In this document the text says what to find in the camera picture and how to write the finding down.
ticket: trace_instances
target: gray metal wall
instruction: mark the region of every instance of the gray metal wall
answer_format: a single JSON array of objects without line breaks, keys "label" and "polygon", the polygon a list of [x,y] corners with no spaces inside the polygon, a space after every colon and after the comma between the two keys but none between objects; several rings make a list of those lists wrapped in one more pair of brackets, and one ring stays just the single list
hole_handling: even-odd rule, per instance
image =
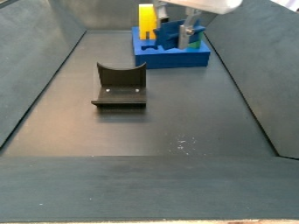
[{"label": "gray metal wall", "polygon": [[0,0],[0,9],[3,8],[7,4],[11,4],[17,0]]},{"label": "gray metal wall", "polygon": [[54,0],[0,9],[0,146],[83,32]]},{"label": "gray metal wall", "polygon": [[[89,30],[130,30],[137,25],[137,5],[150,0],[57,0],[59,5],[81,21]],[[173,4],[166,6],[170,20],[185,19],[184,7]],[[214,14],[201,13],[201,24],[206,25]]]},{"label": "gray metal wall", "polygon": [[284,157],[299,158],[299,15],[268,0],[209,23],[206,35]]}]

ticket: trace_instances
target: white robot part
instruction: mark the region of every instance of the white robot part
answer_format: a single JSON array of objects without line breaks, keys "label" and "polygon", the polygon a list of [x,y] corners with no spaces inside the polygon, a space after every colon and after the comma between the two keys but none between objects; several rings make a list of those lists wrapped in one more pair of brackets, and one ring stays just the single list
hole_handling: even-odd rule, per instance
[{"label": "white robot part", "polygon": [[200,11],[225,14],[233,11],[241,4],[241,0],[161,0],[169,4],[178,4]]},{"label": "white robot part", "polygon": [[297,11],[299,9],[299,0],[270,0],[270,1],[282,5],[290,11]]}]

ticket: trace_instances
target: yellow object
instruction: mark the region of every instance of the yellow object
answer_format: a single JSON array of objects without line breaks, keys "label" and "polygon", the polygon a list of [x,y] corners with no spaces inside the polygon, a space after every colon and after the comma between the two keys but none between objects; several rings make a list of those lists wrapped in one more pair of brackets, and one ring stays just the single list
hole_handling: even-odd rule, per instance
[{"label": "yellow object", "polygon": [[150,3],[138,4],[138,38],[154,39],[156,29],[154,7]]}]

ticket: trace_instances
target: blue foam block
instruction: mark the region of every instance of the blue foam block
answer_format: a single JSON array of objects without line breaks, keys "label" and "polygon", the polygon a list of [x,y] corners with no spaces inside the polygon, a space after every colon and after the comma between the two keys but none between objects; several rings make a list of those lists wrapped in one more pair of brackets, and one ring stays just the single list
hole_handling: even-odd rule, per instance
[{"label": "blue foam block", "polygon": [[210,50],[200,42],[200,48],[185,48],[182,50],[173,48],[164,50],[156,47],[154,40],[140,40],[138,28],[132,27],[133,48],[134,48],[134,65],[145,63],[145,68],[168,68],[168,67],[205,67],[209,62]]},{"label": "blue foam block", "polygon": [[[153,30],[156,40],[154,44],[161,46],[164,50],[177,48],[178,37],[180,37],[180,25],[182,25],[184,20],[172,21],[168,23],[161,23],[161,27]],[[189,43],[198,41],[200,33],[205,30],[205,27],[200,26],[200,21],[194,23],[193,34],[189,37]]]}]

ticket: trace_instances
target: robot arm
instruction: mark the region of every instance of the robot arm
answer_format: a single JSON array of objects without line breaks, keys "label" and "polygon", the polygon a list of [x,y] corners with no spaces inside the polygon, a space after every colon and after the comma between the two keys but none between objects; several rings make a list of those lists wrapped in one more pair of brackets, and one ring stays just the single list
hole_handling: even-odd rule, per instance
[{"label": "robot arm", "polygon": [[161,0],[156,2],[178,4],[194,10],[208,11],[216,14],[225,14],[233,11],[241,4],[241,0]]},{"label": "robot arm", "polygon": [[188,15],[184,24],[180,26],[178,48],[184,49],[189,44],[189,37],[193,34],[193,24],[200,17],[201,11],[216,14],[225,14],[233,11],[241,4],[242,0],[153,0],[156,13],[156,26],[160,27],[161,21],[166,21],[166,13],[164,6],[166,3],[178,4],[186,7]]}]

